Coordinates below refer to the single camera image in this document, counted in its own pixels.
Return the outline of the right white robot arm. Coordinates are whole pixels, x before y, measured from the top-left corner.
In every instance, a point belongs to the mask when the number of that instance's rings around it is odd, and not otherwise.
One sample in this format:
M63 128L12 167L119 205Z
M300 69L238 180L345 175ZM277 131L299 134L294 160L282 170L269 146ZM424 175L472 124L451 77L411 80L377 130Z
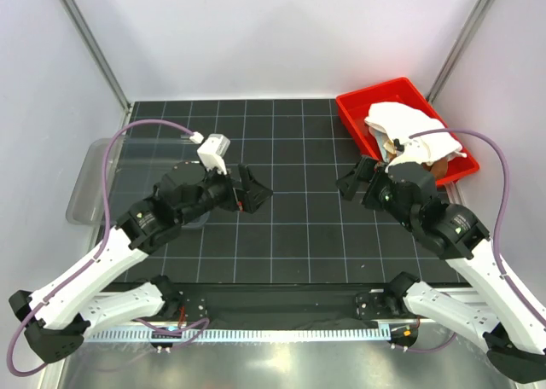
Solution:
M545 378L545 309L495 255L487 228L465 206L438 195L434 176L415 162L388 166L363 156L336 186L352 200L360 186L370 210L389 213L415 241L473 287L488 309L479 311L401 272L386 286L384 306L395 317L424 316L473 342L504 376L521 384Z

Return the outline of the large white towel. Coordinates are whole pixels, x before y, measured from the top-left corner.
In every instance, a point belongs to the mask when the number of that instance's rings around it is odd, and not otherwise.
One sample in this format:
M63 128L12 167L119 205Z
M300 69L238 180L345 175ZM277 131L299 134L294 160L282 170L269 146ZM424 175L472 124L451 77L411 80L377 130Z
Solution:
M371 134L372 130L381 131L393 142L398 139L401 143L408 142L411 139L410 136L416 133L444 128L438 119L433 119L421 110L399 102L372 104L364 122ZM430 150L431 159L425 165L431 166L436 160L444 157L447 157L449 161L457 157L467 157L467 154L462 151L462 145L448 132L416 136L413 139L421 139Z

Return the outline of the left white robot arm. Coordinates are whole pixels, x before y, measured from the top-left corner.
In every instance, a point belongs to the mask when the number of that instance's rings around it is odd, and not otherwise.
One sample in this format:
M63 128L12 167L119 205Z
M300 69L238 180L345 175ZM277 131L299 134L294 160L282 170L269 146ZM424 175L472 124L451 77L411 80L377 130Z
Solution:
M110 282L140 264L169 242L183 226L219 208L256 212L270 197L250 168L239 165L237 177L199 162L181 162L167 172L148 197L134 203L105 232L103 240L48 285L19 290L9 305L20 320L18 331L46 364L72 355L91 335L138 318L177 317L184 299L167 276L97 299Z

